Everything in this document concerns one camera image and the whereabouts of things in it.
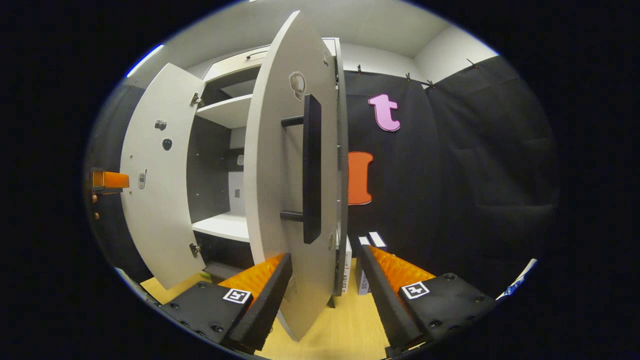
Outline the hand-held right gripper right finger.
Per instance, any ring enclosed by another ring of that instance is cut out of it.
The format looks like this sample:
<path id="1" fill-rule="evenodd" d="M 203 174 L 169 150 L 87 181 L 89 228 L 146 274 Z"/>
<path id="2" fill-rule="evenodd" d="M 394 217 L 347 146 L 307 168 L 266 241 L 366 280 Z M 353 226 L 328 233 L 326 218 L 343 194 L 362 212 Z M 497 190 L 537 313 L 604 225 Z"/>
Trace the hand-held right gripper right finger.
<path id="1" fill-rule="evenodd" d="M 370 244 L 359 252 L 391 351 L 442 342 L 496 306 L 494 297 L 455 273 L 434 276 Z"/>

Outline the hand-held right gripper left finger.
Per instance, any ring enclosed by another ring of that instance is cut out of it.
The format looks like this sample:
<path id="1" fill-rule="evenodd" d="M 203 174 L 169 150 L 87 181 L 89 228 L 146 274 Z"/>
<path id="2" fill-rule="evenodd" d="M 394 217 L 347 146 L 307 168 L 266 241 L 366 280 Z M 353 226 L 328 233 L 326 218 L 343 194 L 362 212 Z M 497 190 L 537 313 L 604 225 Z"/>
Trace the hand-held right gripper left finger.
<path id="1" fill-rule="evenodd" d="M 159 308 L 217 346 L 261 351 L 292 273 L 290 253 L 281 253 L 219 284 L 200 281 Z"/>

